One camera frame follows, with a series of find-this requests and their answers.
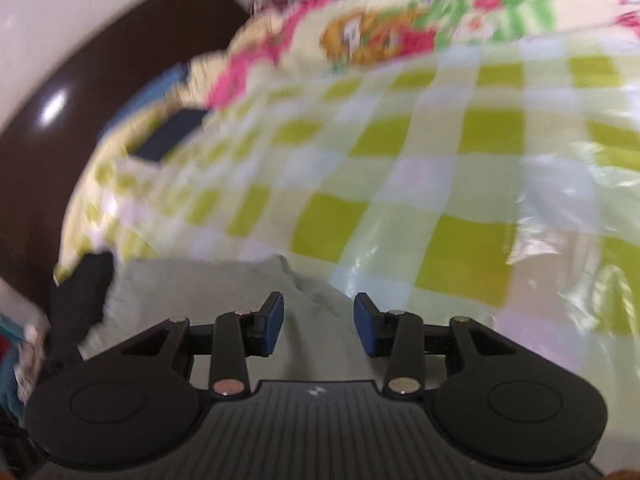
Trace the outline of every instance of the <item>circular base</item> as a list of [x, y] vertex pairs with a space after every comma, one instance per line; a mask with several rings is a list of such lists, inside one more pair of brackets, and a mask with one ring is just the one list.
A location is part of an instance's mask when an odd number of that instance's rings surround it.
[[179, 444], [199, 411], [196, 389], [166, 365], [145, 356], [99, 356], [41, 384], [26, 426], [53, 460], [118, 467]]
[[480, 460], [524, 470], [588, 458], [607, 422], [595, 388], [539, 358], [480, 359], [436, 393], [433, 412], [451, 440]]

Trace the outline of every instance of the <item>metal pin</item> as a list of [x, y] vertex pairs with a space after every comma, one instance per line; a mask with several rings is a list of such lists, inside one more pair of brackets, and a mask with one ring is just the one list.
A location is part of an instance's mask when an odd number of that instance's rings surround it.
[[234, 396], [244, 392], [244, 384], [237, 379], [220, 379], [213, 384], [213, 391], [222, 396]]
[[398, 377], [389, 381], [389, 389], [396, 394], [414, 394], [420, 389], [420, 383], [411, 377]]

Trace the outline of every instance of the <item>checkered bedsheet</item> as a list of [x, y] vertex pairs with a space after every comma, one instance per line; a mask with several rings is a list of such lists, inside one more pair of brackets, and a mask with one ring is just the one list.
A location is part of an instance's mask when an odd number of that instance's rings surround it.
[[107, 247], [284, 254], [382, 308], [497, 328], [591, 380], [635, 435], [638, 83], [638, 46], [562, 38], [272, 82], [161, 165], [101, 164], [58, 273]]

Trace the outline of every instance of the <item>blue pillow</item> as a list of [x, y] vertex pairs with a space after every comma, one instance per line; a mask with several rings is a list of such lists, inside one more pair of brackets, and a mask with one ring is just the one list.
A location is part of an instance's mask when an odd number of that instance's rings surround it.
[[187, 79], [188, 74], [189, 70], [187, 69], [187, 66], [184, 63], [178, 63], [165, 70], [162, 75], [159, 75], [153, 79], [153, 81], [144, 85], [142, 89], [129, 99], [129, 101], [127, 101], [127, 103], [109, 120], [106, 126], [98, 134], [98, 141], [102, 140], [108, 131], [114, 126], [117, 126], [119, 122], [151, 104], [153, 101], [157, 101], [164, 97], [174, 84], [184, 82]]

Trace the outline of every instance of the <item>ribbed black surface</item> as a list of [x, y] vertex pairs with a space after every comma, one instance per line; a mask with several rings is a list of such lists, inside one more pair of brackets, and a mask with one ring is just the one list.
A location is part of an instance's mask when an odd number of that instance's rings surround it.
[[181, 448], [134, 469], [89, 473], [47, 463], [34, 480], [590, 480], [589, 465], [501, 471], [453, 449], [415, 404], [373, 383], [263, 383], [217, 404]]

